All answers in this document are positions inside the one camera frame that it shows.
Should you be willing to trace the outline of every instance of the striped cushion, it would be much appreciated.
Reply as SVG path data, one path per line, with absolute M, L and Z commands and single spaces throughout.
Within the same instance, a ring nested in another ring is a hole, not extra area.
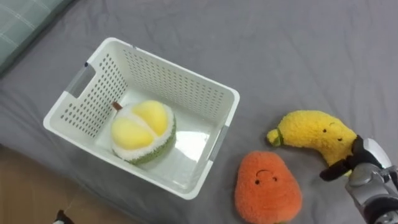
M 0 0 L 0 74 L 72 0 Z

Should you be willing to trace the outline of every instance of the basket handle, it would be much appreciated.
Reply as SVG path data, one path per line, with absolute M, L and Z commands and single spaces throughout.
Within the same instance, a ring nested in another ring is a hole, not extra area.
M 224 141 L 224 138 L 226 136 L 226 133 L 228 131 L 229 126 L 224 125 L 221 130 L 220 133 L 217 137 L 216 143 L 214 144 L 213 149 L 211 150 L 211 153 L 209 155 L 209 160 L 214 162 L 214 160 L 217 157 L 218 151 L 220 151 L 221 145 Z
M 79 70 L 79 72 L 70 82 L 65 91 L 73 95 L 75 98 L 79 98 L 83 90 L 86 88 L 87 84 L 94 76 L 95 69 L 86 62 L 85 66 Z

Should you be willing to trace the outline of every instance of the white plastic basket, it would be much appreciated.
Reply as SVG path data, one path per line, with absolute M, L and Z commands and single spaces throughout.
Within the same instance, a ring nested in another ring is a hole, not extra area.
M 111 103 L 158 100 L 177 120 L 175 147 L 133 166 L 111 149 Z M 115 38 L 96 49 L 44 118 L 86 152 L 184 199 L 199 193 L 223 142 L 239 93 Z

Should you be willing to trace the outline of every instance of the black object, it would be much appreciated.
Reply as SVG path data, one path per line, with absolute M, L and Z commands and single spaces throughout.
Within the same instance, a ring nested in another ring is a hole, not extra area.
M 376 220 L 388 212 L 398 210 L 398 200 L 393 197 L 381 197 L 372 200 L 364 209 L 364 218 L 368 223 L 375 223 Z
M 361 136 L 358 135 L 354 140 L 351 152 L 353 153 L 352 156 L 347 156 L 346 159 L 331 165 L 320 173 L 320 177 L 325 181 L 335 180 L 361 163 L 370 163 L 382 169 L 380 162 L 363 147 L 363 138 Z
M 63 222 L 64 224 L 75 224 L 75 223 L 72 222 L 72 220 L 71 220 L 69 217 L 67 217 L 67 216 L 64 214 L 63 210 L 59 210 L 59 211 L 58 211 L 58 213 L 57 213 L 57 219 L 55 219 L 55 221 L 61 221 L 61 222 Z

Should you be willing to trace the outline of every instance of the durian stem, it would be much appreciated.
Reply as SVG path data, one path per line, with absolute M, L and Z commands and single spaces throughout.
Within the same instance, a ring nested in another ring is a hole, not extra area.
M 114 108 L 116 111 L 119 111 L 119 110 L 121 110 L 121 109 L 123 108 L 118 102 L 113 102 L 113 103 L 112 103 L 112 106 L 113 106 L 113 108 Z

